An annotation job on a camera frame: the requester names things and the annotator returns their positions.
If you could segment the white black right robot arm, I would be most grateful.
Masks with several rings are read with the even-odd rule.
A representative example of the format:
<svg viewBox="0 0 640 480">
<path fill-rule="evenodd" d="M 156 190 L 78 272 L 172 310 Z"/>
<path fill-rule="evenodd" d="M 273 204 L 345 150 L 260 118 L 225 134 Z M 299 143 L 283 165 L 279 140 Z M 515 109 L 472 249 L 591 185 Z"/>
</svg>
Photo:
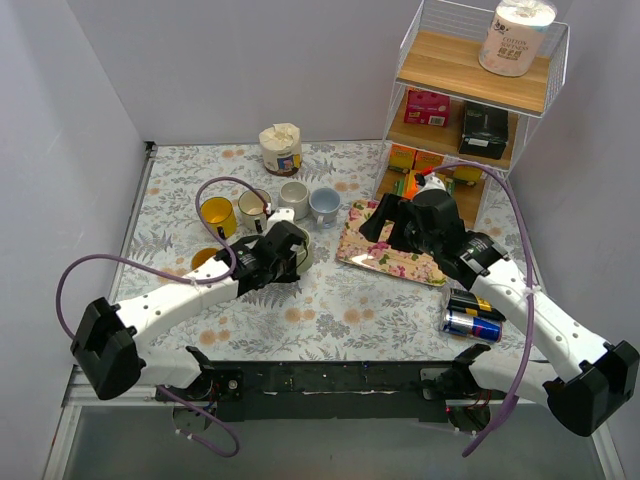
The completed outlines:
<svg viewBox="0 0 640 480">
<path fill-rule="evenodd" d="M 545 293 L 527 286 L 506 250 L 488 235 L 466 229 L 455 200 L 444 190 L 425 189 L 408 200 L 386 194 L 359 228 L 369 242 L 391 228 L 394 250 L 430 255 L 439 269 L 488 301 L 533 343 L 553 367 L 543 380 L 542 400 L 568 430 L 587 437 L 634 394 L 639 352 L 612 344 L 583 327 Z"/>
</svg>

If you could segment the blue ceramic mug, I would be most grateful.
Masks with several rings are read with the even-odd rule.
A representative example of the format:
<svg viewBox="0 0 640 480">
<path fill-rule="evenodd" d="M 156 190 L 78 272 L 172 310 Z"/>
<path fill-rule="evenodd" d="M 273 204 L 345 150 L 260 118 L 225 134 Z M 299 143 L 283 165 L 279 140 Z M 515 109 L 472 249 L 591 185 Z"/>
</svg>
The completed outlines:
<svg viewBox="0 0 640 480">
<path fill-rule="evenodd" d="M 196 270 L 204 265 L 209 259 L 218 253 L 218 249 L 214 247 L 199 250 L 191 259 L 191 269 Z"/>
</svg>

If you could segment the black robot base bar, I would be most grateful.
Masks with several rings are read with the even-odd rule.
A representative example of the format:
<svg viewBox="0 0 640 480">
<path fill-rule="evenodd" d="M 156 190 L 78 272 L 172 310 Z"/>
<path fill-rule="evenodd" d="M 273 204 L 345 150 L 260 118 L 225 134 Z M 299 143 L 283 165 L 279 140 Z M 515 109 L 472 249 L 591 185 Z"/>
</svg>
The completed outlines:
<svg viewBox="0 0 640 480">
<path fill-rule="evenodd" d="M 188 387 L 158 388 L 209 403 L 220 420 L 417 419 L 444 422 L 446 403 L 485 393 L 454 361 L 207 361 Z"/>
</svg>

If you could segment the grey ceramic mug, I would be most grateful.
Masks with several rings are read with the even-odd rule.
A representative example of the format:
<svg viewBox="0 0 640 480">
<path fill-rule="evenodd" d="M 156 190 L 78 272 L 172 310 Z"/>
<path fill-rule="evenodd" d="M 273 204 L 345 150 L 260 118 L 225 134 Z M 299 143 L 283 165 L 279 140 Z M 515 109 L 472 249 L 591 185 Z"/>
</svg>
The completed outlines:
<svg viewBox="0 0 640 480">
<path fill-rule="evenodd" d="M 318 229 L 331 228 L 335 224 L 340 206 L 341 197 L 332 188 L 318 188 L 310 194 L 309 208 Z"/>
</svg>

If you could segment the green ceramic mug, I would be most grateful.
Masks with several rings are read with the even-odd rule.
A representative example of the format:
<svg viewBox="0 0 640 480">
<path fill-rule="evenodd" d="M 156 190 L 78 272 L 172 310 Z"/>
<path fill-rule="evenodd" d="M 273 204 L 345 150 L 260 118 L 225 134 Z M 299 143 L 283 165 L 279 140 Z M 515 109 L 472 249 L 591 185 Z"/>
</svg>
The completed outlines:
<svg viewBox="0 0 640 480">
<path fill-rule="evenodd" d="M 313 244 L 309 232 L 302 229 L 304 242 L 297 252 L 296 271 L 298 275 L 307 272 L 314 263 Z"/>
</svg>

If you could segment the speckled white ceramic mug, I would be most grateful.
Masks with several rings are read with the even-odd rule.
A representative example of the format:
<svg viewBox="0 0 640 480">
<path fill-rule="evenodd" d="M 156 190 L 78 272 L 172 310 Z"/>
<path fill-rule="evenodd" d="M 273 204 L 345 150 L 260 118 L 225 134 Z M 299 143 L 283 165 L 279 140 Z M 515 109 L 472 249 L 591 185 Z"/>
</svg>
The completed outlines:
<svg viewBox="0 0 640 480">
<path fill-rule="evenodd" d="M 305 184 L 289 181 L 279 191 L 278 206 L 293 210 L 294 220 L 300 221 L 309 212 L 309 196 L 310 191 Z"/>
</svg>

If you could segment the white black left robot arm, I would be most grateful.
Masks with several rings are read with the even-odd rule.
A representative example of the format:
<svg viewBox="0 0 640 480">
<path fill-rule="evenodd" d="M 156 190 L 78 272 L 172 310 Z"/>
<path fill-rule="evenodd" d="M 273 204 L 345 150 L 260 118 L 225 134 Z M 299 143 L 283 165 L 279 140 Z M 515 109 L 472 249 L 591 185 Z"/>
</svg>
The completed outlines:
<svg viewBox="0 0 640 480">
<path fill-rule="evenodd" d="M 208 359 L 195 347 L 163 353 L 154 347 L 155 339 L 216 304 L 272 283 L 297 282 L 309 258 L 306 231 L 278 221 L 176 282 L 118 304 L 104 298 L 91 302 L 71 352 L 101 400 L 136 385 L 172 387 L 190 399 L 203 399 L 213 386 Z"/>
</svg>

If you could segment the yellow ceramic mug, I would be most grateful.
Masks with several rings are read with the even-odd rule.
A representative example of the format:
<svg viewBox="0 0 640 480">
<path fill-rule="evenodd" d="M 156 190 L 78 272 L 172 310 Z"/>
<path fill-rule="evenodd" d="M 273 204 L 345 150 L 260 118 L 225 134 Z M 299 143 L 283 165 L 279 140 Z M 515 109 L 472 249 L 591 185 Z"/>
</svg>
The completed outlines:
<svg viewBox="0 0 640 480">
<path fill-rule="evenodd" d="M 201 205 L 200 212 L 206 223 L 220 238 L 228 240 L 236 233 L 237 220 L 230 200 L 224 197 L 212 197 Z"/>
</svg>

